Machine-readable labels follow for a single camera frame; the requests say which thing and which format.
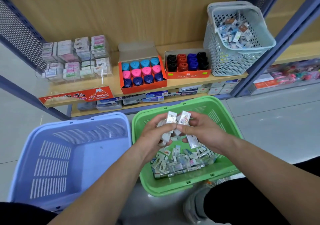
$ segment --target tiled floor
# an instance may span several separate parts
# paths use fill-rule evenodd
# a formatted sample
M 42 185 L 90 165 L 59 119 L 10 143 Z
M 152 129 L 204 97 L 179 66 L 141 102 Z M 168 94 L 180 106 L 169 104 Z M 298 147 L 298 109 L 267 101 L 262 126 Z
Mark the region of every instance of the tiled floor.
M 8 51 L 0 45 L 0 52 Z M 7 59 L 23 73 L 30 68 L 14 55 Z M 12 75 L 10 69 L 0 74 L 37 95 L 35 76 L 27 81 Z M 286 89 L 252 97 L 223 100 L 242 136 L 262 149 L 289 162 L 297 163 L 320 155 L 320 84 Z M 5 201 L 14 168 L 28 134 L 37 126 L 59 121 L 0 89 L 0 201 Z M 66 106 L 59 108 L 66 113 Z M 134 115 L 128 115 L 131 121 Z M 186 224 L 182 202 L 192 190 L 165 197 L 152 197 L 137 183 L 121 213 L 124 224 Z

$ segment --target black pants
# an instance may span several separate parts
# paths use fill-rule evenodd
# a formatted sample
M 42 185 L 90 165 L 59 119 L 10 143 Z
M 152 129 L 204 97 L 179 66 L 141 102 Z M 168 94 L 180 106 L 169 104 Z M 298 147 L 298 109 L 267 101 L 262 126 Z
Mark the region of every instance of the black pants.
M 320 176 L 320 156 L 294 166 Z M 212 188 L 204 198 L 203 208 L 215 223 L 289 224 L 247 178 L 229 180 Z

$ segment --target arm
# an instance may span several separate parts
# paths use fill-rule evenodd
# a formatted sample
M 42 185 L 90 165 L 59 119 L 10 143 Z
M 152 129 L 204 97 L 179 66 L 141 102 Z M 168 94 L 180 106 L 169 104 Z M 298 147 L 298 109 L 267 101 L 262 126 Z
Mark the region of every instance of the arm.
M 160 114 L 148 122 L 136 143 L 112 164 L 74 203 L 49 224 L 115 224 L 142 167 L 160 149 L 158 143 L 162 134 L 176 128 L 175 123 L 156 128 L 157 123 L 166 117 L 166 113 Z
M 191 126 L 178 130 L 225 155 L 291 224 L 320 224 L 320 177 L 227 134 L 206 115 L 190 113 Z

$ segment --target plastic basket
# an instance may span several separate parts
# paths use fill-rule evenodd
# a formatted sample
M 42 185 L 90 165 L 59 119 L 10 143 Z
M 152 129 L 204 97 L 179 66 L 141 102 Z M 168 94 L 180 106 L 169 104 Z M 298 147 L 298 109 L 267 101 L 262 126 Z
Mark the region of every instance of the plastic basket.
M 131 145 L 122 113 L 39 126 L 23 147 L 8 201 L 63 210 Z
M 253 48 L 232 49 L 226 46 L 217 32 L 217 24 L 226 18 L 233 18 L 240 11 L 242 22 L 248 22 L 254 38 L 250 40 Z M 243 74 L 276 41 L 268 31 L 261 10 L 246 1 L 211 3 L 207 7 L 209 20 L 205 31 L 203 47 L 210 50 L 212 74 L 214 76 L 233 76 Z
M 135 143 L 139 138 L 147 122 L 149 122 L 154 116 L 168 112 L 169 110 L 176 113 L 180 113 L 185 110 L 206 114 L 227 133 L 242 138 L 236 124 L 221 101 L 213 96 L 204 96 L 188 100 L 177 105 L 158 107 L 138 112 L 132 120 L 133 143 Z M 175 145 L 181 145 L 181 149 L 190 149 L 189 144 L 183 143 L 182 141 L 174 141 L 166 148 L 172 151 Z M 212 165 L 206 166 L 197 171 L 163 179 L 155 179 L 150 163 L 147 163 L 142 168 L 140 180 L 142 186 L 150 195 L 158 197 L 191 188 L 194 183 L 199 181 L 206 179 L 216 180 L 237 173 L 239 173 L 238 169 L 230 162 L 229 159 L 225 156 L 218 155 L 216 162 Z

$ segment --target blue basket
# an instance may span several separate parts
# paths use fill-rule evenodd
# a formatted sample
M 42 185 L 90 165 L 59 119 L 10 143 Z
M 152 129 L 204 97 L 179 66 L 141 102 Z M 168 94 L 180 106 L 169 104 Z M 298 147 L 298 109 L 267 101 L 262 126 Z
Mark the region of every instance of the blue basket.
M 28 136 L 8 201 L 63 210 L 132 145 L 122 113 L 48 123 Z

